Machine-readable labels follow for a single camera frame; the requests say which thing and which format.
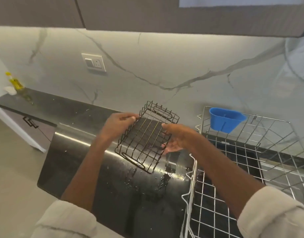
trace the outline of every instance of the black countertop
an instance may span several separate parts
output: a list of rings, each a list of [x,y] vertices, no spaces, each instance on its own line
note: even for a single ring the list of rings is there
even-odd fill
[[[0,107],[56,127],[37,185],[60,198],[91,141],[116,111],[31,89],[24,97],[4,95]],[[164,156],[149,175],[117,155],[115,147],[113,142],[106,150],[98,177],[92,211],[97,221],[124,237],[179,237],[185,212],[181,195],[190,185],[186,169],[193,165],[189,155]]]

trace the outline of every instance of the cabinet handle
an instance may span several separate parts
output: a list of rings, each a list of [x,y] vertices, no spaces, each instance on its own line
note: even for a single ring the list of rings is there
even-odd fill
[[[28,120],[26,120],[26,119],[27,119],[27,117],[23,117],[23,120],[28,124],[29,127],[33,127],[33,128],[39,127],[32,121],[32,119],[28,119]]]

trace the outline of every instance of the hand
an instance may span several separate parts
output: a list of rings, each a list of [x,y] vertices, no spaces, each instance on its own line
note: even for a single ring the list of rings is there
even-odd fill
[[[189,149],[190,146],[193,144],[193,140],[199,134],[195,131],[192,130],[189,127],[186,127],[182,124],[162,124],[162,128],[166,130],[166,133],[172,134],[172,137],[170,141],[166,144],[162,144],[162,147],[165,147],[165,151],[163,154],[167,154],[169,152],[176,152],[181,149]]]
[[[112,114],[106,121],[101,132],[98,135],[100,140],[112,142],[118,138],[126,129],[139,118],[138,114],[134,113],[115,113]]]

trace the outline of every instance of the blue plastic container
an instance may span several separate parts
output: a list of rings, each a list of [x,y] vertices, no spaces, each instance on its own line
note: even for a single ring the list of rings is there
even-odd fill
[[[210,109],[210,127],[216,131],[229,134],[246,119],[247,117],[238,111],[224,108]]]

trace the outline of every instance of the yellow bottle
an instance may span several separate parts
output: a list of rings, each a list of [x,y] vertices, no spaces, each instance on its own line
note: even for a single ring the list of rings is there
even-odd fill
[[[12,77],[12,75],[11,75],[10,72],[6,72],[5,74],[8,77],[10,83],[13,85],[13,87],[16,90],[20,90],[20,89],[24,88],[23,85],[19,82],[19,80],[17,80],[16,78]]]

